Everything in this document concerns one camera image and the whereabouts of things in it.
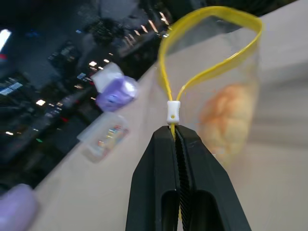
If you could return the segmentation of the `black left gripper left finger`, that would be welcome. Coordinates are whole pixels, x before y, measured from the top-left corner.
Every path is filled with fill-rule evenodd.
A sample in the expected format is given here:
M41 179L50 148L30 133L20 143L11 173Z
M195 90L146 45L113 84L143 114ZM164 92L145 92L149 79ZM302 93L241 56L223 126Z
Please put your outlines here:
M180 180L175 143L169 127L156 130L131 181L126 230L175 231Z

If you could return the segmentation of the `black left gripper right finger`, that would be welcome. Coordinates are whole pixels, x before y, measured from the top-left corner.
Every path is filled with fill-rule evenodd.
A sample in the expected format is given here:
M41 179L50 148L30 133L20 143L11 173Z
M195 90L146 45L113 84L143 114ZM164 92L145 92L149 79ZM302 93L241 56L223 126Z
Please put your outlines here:
M251 230L223 166L194 130L176 126L175 133L183 230Z

